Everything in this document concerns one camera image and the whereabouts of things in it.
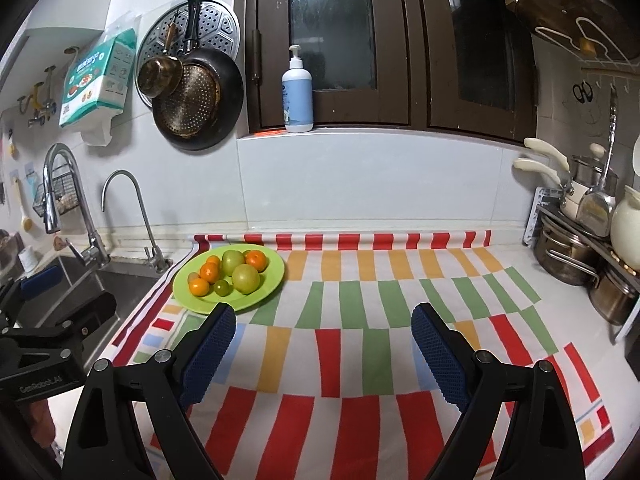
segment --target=striped tablecloth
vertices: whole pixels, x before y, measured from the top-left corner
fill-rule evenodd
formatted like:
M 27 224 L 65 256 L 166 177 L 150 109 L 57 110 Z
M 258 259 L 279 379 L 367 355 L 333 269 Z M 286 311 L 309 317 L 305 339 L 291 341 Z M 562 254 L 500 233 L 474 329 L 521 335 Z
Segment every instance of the striped tablecloth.
M 492 253 L 490 232 L 243 237 L 197 235 L 191 253 L 143 301 L 110 346 L 116 365 L 174 348 L 202 323 L 172 298 L 189 258 L 221 244 L 277 250 L 283 285 L 238 328 L 191 424 L 228 479 L 421 479 L 460 416 L 411 336 L 429 301 L 475 349 L 530 365 L 546 358 L 568 393 L 586 467 L 614 441 L 596 384 L 570 340 L 552 338 L 544 297 Z M 171 478 L 144 404 L 135 407 L 159 479 Z M 503 405 L 482 460 L 488 477 L 511 406 Z

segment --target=stainless steel sink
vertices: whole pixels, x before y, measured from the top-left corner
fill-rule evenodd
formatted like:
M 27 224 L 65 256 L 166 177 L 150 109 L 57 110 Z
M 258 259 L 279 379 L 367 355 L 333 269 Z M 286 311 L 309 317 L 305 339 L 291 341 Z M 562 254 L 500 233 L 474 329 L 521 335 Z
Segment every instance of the stainless steel sink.
M 115 316 L 84 340 L 82 360 L 88 372 L 124 320 L 158 281 L 159 275 L 145 264 L 117 258 L 102 269 L 87 269 L 68 256 L 59 256 L 51 265 L 61 266 L 65 279 L 24 304 L 18 315 L 21 326 L 55 325 L 75 307 L 103 290 L 116 298 Z

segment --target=soap dispenser bottle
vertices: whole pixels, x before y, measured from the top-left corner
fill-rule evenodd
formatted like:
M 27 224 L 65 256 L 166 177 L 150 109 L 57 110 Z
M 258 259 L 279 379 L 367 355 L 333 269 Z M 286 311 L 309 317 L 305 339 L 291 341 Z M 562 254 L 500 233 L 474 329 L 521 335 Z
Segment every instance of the soap dispenser bottle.
M 284 125 L 288 132 L 299 134 L 314 127 L 313 87 L 311 74 L 302 68 L 298 57 L 300 46 L 291 45 L 289 50 L 293 57 L 289 60 L 289 70 L 282 76 Z

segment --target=green plate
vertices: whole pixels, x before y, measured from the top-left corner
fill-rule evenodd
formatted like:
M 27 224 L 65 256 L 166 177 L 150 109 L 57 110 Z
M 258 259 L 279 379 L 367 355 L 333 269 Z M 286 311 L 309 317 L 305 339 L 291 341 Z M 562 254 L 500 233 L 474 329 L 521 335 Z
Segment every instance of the green plate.
M 187 277 L 190 272 L 199 272 L 200 267 L 207 261 L 210 256 L 218 256 L 222 260 L 222 255 L 225 251 L 235 249 L 244 253 L 245 251 L 258 250 L 264 253 L 269 260 L 269 265 L 260 274 L 260 287 L 251 294 L 241 294 L 237 290 L 233 289 L 231 294 L 222 298 L 215 292 L 210 292 L 206 296 L 197 298 L 189 291 L 189 284 L 187 283 Z M 198 314 L 210 314 L 213 308 L 218 303 L 228 303 L 233 310 L 238 312 L 244 310 L 250 306 L 254 306 L 259 301 L 262 301 L 268 295 L 270 295 L 284 277 L 284 262 L 280 255 L 260 245 L 254 244 L 234 244 L 228 246 L 217 247 L 206 253 L 199 254 L 192 260 L 184 264 L 184 266 L 178 271 L 174 278 L 174 297 L 184 308 L 193 310 Z M 231 283 L 231 277 L 225 276 L 225 280 Z

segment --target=scissors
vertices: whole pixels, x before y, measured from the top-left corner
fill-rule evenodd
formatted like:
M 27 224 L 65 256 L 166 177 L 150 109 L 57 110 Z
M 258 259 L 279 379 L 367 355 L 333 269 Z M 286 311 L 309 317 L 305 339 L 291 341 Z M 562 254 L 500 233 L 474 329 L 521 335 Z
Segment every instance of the scissors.
M 584 89 L 585 85 L 589 87 L 588 92 Z M 591 85 L 585 80 L 582 80 L 582 83 L 580 83 L 579 85 L 574 85 L 574 97 L 579 103 L 584 104 L 585 100 L 590 103 L 593 99 L 593 88 L 591 88 Z

